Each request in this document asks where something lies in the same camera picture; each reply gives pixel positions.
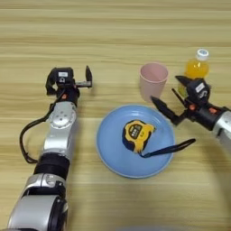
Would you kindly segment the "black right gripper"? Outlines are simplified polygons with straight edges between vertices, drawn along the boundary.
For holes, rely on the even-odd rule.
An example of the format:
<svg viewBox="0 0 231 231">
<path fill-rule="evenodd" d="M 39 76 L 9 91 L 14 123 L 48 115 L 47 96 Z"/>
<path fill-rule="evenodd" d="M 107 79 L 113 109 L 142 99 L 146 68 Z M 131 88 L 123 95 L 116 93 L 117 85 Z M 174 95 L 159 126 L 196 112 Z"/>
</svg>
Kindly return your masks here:
<svg viewBox="0 0 231 231">
<path fill-rule="evenodd" d="M 186 76 L 176 76 L 176 79 L 180 82 L 182 88 L 190 88 L 192 79 Z M 215 127 L 217 120 L 226 112 L 226 108 L 214 106 L 210 103 L 206 103 L 202 106 L 186 101 L 184 103 L 185 110 L 181 115 L 176 115 L 170 110 L 167 105 L 157 97 L 151 97 L 151 101 L 156 108 L 166 116 L 174 125 L 178 125 L 184 119 L 189 119 L 191 122 L 196 122 L 209 131 L 212 131 Z"/>
</svg>

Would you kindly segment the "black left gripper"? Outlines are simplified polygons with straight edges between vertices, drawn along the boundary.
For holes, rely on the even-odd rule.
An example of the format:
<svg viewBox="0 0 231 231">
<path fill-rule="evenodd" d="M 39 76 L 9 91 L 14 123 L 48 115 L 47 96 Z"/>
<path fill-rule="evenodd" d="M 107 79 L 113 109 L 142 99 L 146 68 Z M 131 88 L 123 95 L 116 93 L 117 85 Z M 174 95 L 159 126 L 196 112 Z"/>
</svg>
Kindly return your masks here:
<svg viewBox="0 0 231 231">
<path fill-rule="evenodd" d="M 91 88 L 93 86 L 92 81 L 92 73 L 89 66 L 86 66 L 85 71 L 86 79 L 84 81 L 77 81 L 76 87 L 77 88 Z M 56 83 L 56 78 L 53 73 L 50 73 L 46 80 L 46 90 L 48 96 L 53 96 L 56 94 L 56 98 L 58 102 L 71 102 L 75 106 L 78 104 L 78 99 L 80 92 L 74 86 L 66 86 L 65 88 L 57 88 L 55 89 L 53 86 Z"/>
</svg>

